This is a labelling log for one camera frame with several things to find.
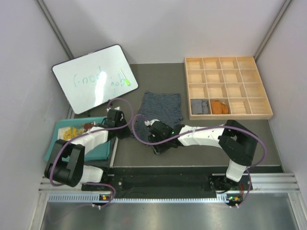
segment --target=gray floor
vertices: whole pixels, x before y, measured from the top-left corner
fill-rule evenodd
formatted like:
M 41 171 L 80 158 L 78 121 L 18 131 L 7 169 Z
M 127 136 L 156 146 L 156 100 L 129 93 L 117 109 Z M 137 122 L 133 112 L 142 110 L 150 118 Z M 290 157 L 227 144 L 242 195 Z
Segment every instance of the gray floor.
M 240 209 L 178 203 L 111 204 L 101 211 L 91 206 L 72 211 L 78 205 L 48 203 L 41 230 L 298 230 L 287 194 L 251 194 Z
M 131 65 L 131 69 L 139 84 L 135 91 L 123 95 L 122 98 L 131 102 L 134 114 L 136 114 L 143 94 L 146 91 L 153 93 L 180 93 L 181 112 L 184 120 L 182 124 L 190 126 L 214 126 L 224 124 L 225 120 L 189 120 L 188 98 L 185 80 L 184 64 L 141 64 Z M 123 102 L 116 102 L 125 113 L 126 119 L 130 119 L 130 111 Z M 76 115 L 76 117 L 106 115 L 106 104 L 98 106 L 91 111 Z M 268 148 L 268 156 L 262 165 L 281 165 L 274 143 L 272 132 L 267 120 L 240 120 L 246 128 L 258 135 Z M 257 147 L 254 162 L 262 157 L 261 146 Z M 160 156 L 153 153 L 151 147 L 139 143 L 137 140 L 127 138 L 120 140 L 116 152 L 115 166 L 227 166 L 229 158 L 218 148 L 191 146 L 170 149 Z

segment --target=metal floor panel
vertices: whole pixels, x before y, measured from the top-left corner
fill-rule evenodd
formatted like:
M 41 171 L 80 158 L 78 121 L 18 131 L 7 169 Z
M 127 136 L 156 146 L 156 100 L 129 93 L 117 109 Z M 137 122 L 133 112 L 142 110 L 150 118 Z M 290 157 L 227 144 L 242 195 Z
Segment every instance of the metal floor panel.
M 48 203 L 57 221 L 80 204 Z M 225 204 L 112 204 L 81 207 L 59 224 L 45 215 L 42 230 L 297 230 L 288 194 L 251 194 L 242 208 Z

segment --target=whiteboard frame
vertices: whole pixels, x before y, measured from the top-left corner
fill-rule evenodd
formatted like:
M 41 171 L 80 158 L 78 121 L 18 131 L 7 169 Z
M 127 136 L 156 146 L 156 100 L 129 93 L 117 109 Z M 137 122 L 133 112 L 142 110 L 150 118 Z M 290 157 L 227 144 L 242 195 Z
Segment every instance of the whiteboard frame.
M 58 81 L 60 87 L 62 88 L 62 90 L 63 90 L 63 92 L 64 92 L 64 94 L 65 94 L 65 97 L 67 98 L 67 100 L 68 100 L 68 102 L 69 102 L 70 106 L 72 107 L 72 110 L 74 111 L 75 114 L 84 113 L 84 112 L 89 111 L 89 110 L 91 110 L 91 109 L 93 109 L 93 108 L 95 108 L 95 107 L 98 107 L 98 106 L 102 105 L 102 104 L 108 103 L 110 100 L 112 100 L 112 99 L 114 99 L 114 98 L 116 98 L 116 97 L 121 97 L 121 96 L 123 96 L 123 95 L 125 95 L 125 94 L 127 94 L 127 93 L 129 93 L 129 92 L 131 92 L 131 91 L 133 91 L 133 90 L 138 89 L 139 84 L 137 83 L 137 81 L 136 81 L 136 79 L 135 79 L 135 76 L 134 76 L 134 74 L 133 74 L 133 72 L 132 72 L 132 75 L 133 75 L 133 77 L 134 77 L 134 79 L 135 79 L 135 82 L 136 82 L 136 84 L 137 84 L 136 88 L 132 88 L 132 89 L 131 89 L 130 91 L 128 91 L 128 92 L 125 92 L 125 93 L 120 94 L 120 95 L 118 95 L 118 96 L 116 96 L 116 97 L 110 98 L 109 100 L 107 100 L 107 101 L 105 101 L 105 102 L 102 102 L 102 103 L 100 103 L 100 104 L 94 105 L 93 107 L 90 107 L 89 109 L 81 110 L 81 112 L 75 111 L 74 108 L 73 108 L 73 106 L 71 105 L 71 103 L 70 103 L 70 101 L 69 101 L 69 98 L 67 97 L 67 95 L 66 95 L 66 93 L 65 93 L 65 91 L 64 91 L 64 89 L 63 89 L 61 83 L 59 82 L 59 80 L 58 80 L 58 78 L 57 78 L 57 76 L 56 76 L 56 74 L 55 74 L 53 68 L 56 67 L 56 66 L 58 66 L 58 65 L 62 65 L 62 64 L 64 64 L 64 63 L 70 62 L 70 61 L 72 61 L 72 60 L 75 60 L 75 59 L 78 59 L 78 58 L 82 58 L 82 57 L 84 57 L 84 56 L 91 55 L 91 54 L 93 54 L 93 53 L 96 53 L 96 52 L 99 52 L 99 51 L 102 51 L 102 50 L 111 48 L 111 47 L 113 47 L 113 46 L 119 46 L 119 48 L 121 49 L 121 51 L 122 51 L 122 53 L 123 53 L 123 55 L 124 55 L 125 61 L 127 62 L 129 68 L 131 69 L 130 64 L 128 63 L 128 59 L 127 59 L 127 57 L 126 57 L 126 55 L 125 55 L 125 53 L 124 53 L 124 51 L 123 51 L 123 48 L 121 47 L 120 44 L 114 44 L 114 45 L 111 45 L 111 46 L 108 46 L 108 47 L 99 49 L 99 50 L 97 50 L 97 51 L 94 51 L 94 52 L 91 52 L 91 53 L 88 53 L 88 54 L 85 54 L 85 55 L 76 57 L 76 58 L 74 58 L 74 59 L 70 59 L 70 60 L 67 60 L 67 61 L 64 61 L 64 62 L 55 64 L 55 65 L 52 66 L 51 70 L 52 70 L 54 76 L 56 77 L 56 79 L 57 79 L 57 81 Z

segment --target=white wall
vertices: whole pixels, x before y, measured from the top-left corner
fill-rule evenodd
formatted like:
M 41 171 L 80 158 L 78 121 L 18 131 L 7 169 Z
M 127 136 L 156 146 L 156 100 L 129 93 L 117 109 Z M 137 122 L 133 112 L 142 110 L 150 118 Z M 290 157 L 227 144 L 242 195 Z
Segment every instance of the white wall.
M 0 5 L 0 225 L 26 229 L 43 155 L 68 103 L 51 66 L 67 59 L 34 0 Z
M 284 0 L 45 0 L 78 57 L 120 44 L 129 63 L 255 54 Z
M 258 68 L 274 116 L 270 120 L 281 160 L 294 172 L 307 203 L 307 1 L 295 0 L 263 54 Z

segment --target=orange cloth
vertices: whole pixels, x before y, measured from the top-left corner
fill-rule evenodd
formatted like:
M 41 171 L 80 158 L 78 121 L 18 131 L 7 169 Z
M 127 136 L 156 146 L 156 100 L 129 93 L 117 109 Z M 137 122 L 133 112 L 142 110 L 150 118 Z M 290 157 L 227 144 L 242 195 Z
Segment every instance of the orange cloth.
M 228 114 L 229 113 L 229 109 L 227 105 L 225 105 L 224 103 L 218 100 L 211 101 L 210 104 L 211 104 L 212 114 Z

